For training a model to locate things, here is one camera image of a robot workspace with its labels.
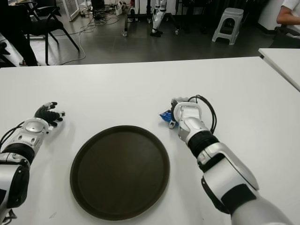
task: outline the robot leg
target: robot leg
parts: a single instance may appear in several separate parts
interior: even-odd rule
[[[154,22],[156,19],[156,16],[159,12],[159,8],[160,8],[160,0],[156,0],[156,4],[155,4],[155,9],[153,10],[153,17],[152,17],[152,21]]]
[[[158,30],[158,28],[165,16],[166,5],[167,0],[160,1],[160,8],[158,11],[156,10],[156,14],[153,16],[153,27],[150,33],[151,36],[160,37],[163,34],[161,31]]]

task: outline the person's arm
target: person's arm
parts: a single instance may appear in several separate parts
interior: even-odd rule
[[[282,6],[277,17],[277,23],[285,25],[300,25],[300,17],[293,16],[291,9]]]

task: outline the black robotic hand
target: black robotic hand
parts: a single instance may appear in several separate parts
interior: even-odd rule
[[[54,109],[57,105],[57,102],[49,102],[42,105],[34,114],[34,117],[41,118],[49,123],[50,126],[57,127],[57,122],[62,121],[63,116],[65,116],[65,112],[54,112],[51,109]]]

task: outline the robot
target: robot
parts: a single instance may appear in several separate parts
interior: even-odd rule
[[[198,99],[212,112],[211,129],[201,119]],[[33,119],[25,121],[0,154],[1,222],[14,218],[11,209],[25,201],[32,160],[49,125],[55,127],[55,120],[62,121],[64,112],[49,111],[55,105],[42,106]],[[213,135],[217,117],[204,97],[174,98],[171,105],[169,128],[179,125],[179,138],[187,144],[203,171],[202,186],[206,194],[219,211],[231,215],[233,225],[292,225],[283,212],[259,195],[259,186],[251,171]]]
[[[161,37],[163,32],[159,31],[158,28],[165,16],[167,6],[167,0],[156,0],[155,9],[153,10],[153,27],[150,36]]]
[[[44,138],[58,125],[55,121],[62,121],[65,115],[51,111],[56,105],[56,102],[44,104],[34,118],[10,129],[1,139],[0,147],[20,128],[0,153],[0,224],[16,218],[12,208],[21,206],[26,200],[30,165]]]

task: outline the white sleeve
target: white sleeve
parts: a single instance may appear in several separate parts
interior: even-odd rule
[[[282,3],[282,6],[289,8],[290,10],[294,10],[294,8],[299,4],[300,0],[285,0]]]

